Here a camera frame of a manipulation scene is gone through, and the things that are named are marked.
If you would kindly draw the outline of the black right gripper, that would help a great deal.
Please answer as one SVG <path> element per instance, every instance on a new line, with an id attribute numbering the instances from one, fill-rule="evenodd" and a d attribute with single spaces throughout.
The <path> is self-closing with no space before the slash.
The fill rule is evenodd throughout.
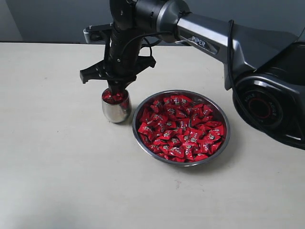
<path id="1" fill-rule="evenodd" d="M 140 56 L 145 34 L 139 29 L 125 31 L 112 26 L 110 41 L 105 43 L 104 59 L 80 71 L 82 83 L 89 80 L 107 80 L 111 95 L 125 90 L 136 79 L 136 75 L 156 65 L 151 56 Z"/>

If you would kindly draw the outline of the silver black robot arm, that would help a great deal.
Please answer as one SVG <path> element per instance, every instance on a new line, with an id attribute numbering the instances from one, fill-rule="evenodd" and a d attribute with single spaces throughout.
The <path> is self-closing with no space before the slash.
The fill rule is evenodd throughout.
<path id="1" fill-rule="evenodd" d="M 155 66 L 139 55 L 146 37 L 193 46 L 224 65 L 224 86 L 253 128 L 305 147 L 305 43 L 295 35 L 224 22 L 190 12 L 182 0 L 112 0 L 112 23 L 87 27 L 88 43 L 105 41 L 104 59 L 80 72 L 83 83 L 106 80 L 121 92 Z"/>

